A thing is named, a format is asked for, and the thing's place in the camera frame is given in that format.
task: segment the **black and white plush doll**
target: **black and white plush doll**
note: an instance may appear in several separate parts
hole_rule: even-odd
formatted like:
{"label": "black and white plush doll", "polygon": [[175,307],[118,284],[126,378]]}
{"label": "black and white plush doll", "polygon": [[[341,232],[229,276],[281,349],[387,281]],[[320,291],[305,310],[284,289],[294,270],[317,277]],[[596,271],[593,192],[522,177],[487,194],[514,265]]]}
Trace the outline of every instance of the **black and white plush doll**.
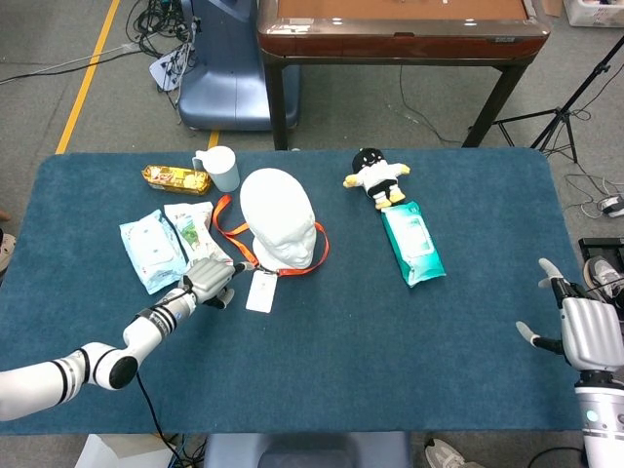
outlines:
{"label": "black and white plush doll", "polygon": [[376,148],[362,148],[353,158],[353,174],[344,178],[346,188],[364,186],[378,210],[387,208],[406,198],[397,177],[409,174],[405,164],[388,164],[383,153]]}

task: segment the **teal wet wipes package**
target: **teal wet wipes package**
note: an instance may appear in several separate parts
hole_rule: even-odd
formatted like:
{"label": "teal wet wipes package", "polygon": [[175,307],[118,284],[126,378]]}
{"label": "teal wet wipes package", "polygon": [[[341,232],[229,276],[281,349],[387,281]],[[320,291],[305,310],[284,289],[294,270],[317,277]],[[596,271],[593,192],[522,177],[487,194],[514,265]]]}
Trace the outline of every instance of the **teal wet wipes package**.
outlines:
{"label": "teal wet wipes package", "polygon": [[384,208],[381,218],[408,286],[447,275],[416,202]]}
{"label": "teal wet wipes package", "polygon": [[121,224],[119,229],[130,261],[148,293],[156,293],[185,273],[184,254],[160,210]]}

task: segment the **snack package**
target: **snack package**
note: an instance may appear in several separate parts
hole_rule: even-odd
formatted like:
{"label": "snack package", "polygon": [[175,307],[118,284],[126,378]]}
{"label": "snack package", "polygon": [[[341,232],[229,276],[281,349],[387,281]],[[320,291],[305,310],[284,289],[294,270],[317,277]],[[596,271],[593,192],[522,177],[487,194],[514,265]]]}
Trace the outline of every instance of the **snack package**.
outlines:
{"label": "snack package", "polygon": [[205,195],[211,186],[208,173],[170,166],[147,166],[141,172],[149,186],[168,192]]}
{"label": "snack package", "polygon": [[208,229],[212,215],[213,204],[211,202],[165,205],[165,216],[177,231],[188,257],[189,266],[200,258],[211,258],[230,265],[233,263],[232,258],[211,237]]}
{"label": "snack package", "polygon": [[148,293],[154,294],[182,277],[186,271],[184,254],[160,210],[121,224],[119,229],[130,261]]}
{"label": "snack package", "polygon": [[446,276],[416,202],[381,210],[383,225],[408,286]]}

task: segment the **wet wipes package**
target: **wet wipes package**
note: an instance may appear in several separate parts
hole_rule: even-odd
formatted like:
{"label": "wet wipes package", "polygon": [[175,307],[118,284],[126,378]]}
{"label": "wet wipes package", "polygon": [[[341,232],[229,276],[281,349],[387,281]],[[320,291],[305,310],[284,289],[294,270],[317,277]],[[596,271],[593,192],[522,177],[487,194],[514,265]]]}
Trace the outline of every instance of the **wet wipes package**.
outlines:
{"label": "wet wipes package", "polygon": [[141,282],[154,294],[186,271],[176,234],[160,210],[119,226],[121,238]]}
{"label": "wet wipes package", "polygon": [[223,251],[209,232],[213,204],[178,203],[165,205],[165,216],[174,225],[182,247],[188,256],[189,265],[200,258],[210,258],[232,264],[232,258]]}
{"label": "wet wipes package", "polygon": [[446,276],[416,202],[384,208],[381,217],[408,286]]}

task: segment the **orange lanyard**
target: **orange lanyard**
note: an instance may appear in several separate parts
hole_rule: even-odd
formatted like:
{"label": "orange lanyard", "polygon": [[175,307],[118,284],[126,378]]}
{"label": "orange lanyard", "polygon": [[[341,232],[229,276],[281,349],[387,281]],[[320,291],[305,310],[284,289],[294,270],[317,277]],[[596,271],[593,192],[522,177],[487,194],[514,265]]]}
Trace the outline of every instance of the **orange lanyard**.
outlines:
{"label": "orange lanyard", "polygon": [[[260,265],[260,262],[257,261],[257,258],[255,257],[254,253],[250,251],[245,244],[243,244],[241,241],[238,241],[236,239],[236,236],[238,236],[242,232],[247,231],[250,228],[246,222],[244,222],[237,228],[232,229],[231,231],[224,231],[218,225],[218,216],[223,211],[223,209],[230,204],[231,201],[232,201],[232,197],[230,195],[223,195],[218,201],[218,203],[216,204],[216,207],[214,207],[213,224],[216,227],[216,230],[220,232],[223,235],[223,237],[225,237],[225,239],[227,239],[236,247],[238,247],[238,250],[241,251],[241,254],[243,254],[245,258],[253,264],[253,266],[266,270],[265,268],[262,268],[262,266]],[[277,273],[277,276],[305,275],[306,273],[309,273],[312,270],[315,270],[316,268],[318,268],[321,265],[321,263],[323,263],[326,260],[326,258],[328,257],[328,254],[330,253],[330,240],[328,239],[328,235],[325,232],[325,228],[320,222],[316,221],[314,223],[314,227],[316,227],[317,231],[322,232],[323,236],[325,237],[325,251],[323,252],[323,256],[321,256],[321,259],[318,261],[318,263],[314,266],[309,266],[304,269],[285,268],[285,269],[277,270],[274,272],[274,273]]]}

